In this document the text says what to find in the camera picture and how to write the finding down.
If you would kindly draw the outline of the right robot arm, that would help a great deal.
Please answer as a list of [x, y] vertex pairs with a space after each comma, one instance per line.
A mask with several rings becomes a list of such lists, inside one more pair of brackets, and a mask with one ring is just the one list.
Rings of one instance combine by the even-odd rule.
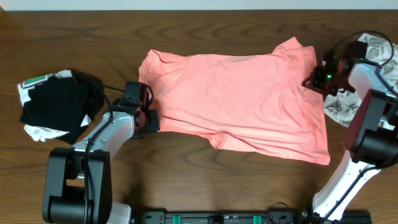
[[334, 50], [323, 56], [302, 85], [322, 95], [339, 90], [357, 93], [361, 104], [350, 122], [344, 156], [311, 206], [297, 223], [338, 223], [345, 208], [367, 181], [397, 164], [397, 92], [381, 75], [381, 65], [366, 59], [368, 44], [346, 44], [341, 58]]

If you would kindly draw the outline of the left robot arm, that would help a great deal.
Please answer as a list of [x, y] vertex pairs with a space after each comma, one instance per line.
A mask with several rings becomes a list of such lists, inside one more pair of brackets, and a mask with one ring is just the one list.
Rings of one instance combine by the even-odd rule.
[[135, 136], [156, 133], [154, 93], [142, 82], [127, 82], [124, 95], [108, 103], [87, 137], [49, 154], [42, 216], [47, 223], [134, 223], [132, 208], [113, 200], [111, 159]]

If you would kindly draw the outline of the pink t-shirt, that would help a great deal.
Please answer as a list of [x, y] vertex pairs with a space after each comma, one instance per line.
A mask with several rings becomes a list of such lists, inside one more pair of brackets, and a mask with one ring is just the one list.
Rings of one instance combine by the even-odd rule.
[[160, 130], [217, 149], [327, 165], [323, 97], [303, 87], [315, 49], [296, 38], [263, 55], [181, 56], [150, 50], [139, 80], [152, 87]]

